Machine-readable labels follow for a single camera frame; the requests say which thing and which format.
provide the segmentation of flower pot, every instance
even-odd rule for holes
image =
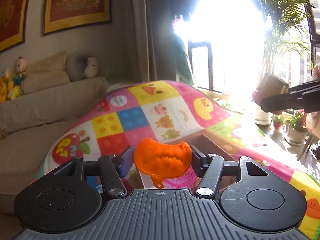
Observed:
[[[279,131],[282,126],[281,122],[273,122],[273,127],[275,128],[275,131]]]
[[[261,107],[254,103],[253,111],[254,120],[256,124],[268,125],[271,124],[270,113],[266,113],[261,110]]]
[[[305,132],[300,132],[297,131],[295,129],[293,129],[290,125],[289,125],[289,129],[288,129],[288,143],[289,144],[293,144],[293,145],[301,145],[304,143],[304,139],[307,135],[307,131]]]

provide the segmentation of orange plastic toy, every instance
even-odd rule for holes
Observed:
[[[156,188],[164,188],[164,179],[175,179],[186,173],[191,160],[191,148],[185,142],[167,145],[145,138],[134,152],[137,170],[150,175]]]

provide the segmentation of gold frame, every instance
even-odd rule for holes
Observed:
[[[28,3],[28,0],[23,0],[22,2],[19,33],[0,42],[0,53],[6,49],[11,48],[12,46],[16,46],[18,44],[25,42],[27,3]]]
[[[106,11],[103,13],[79,15],[54,22],[50,22],[51,1],[52,0],[46,0],[43,35],[78,26],[111,22],[111,0],[104,0]]]

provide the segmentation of chair leg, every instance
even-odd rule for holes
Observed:
[[[299,161],[301,159],[301,157],[303,156],[304,153],[308,153],[308,151],[310,150],[311,142],[312,142],[313,138],[314,138],[314,135],[310,134],[308,140],[306,141],[306,144],[303,146],[303,148],[301,150],[300,156],[297,158],[297,161]]]

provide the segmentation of pillow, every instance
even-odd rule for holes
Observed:
[[[58,54],[39,60],[27,66],[27,73],[39,73],[46,71],[64,71],[67,59],[67,52],[61,51]]]
[[[27,95],[68,83],[70,83],[70,80],[65,71],[27,73],[25,80],[21,84],[21,92]]]

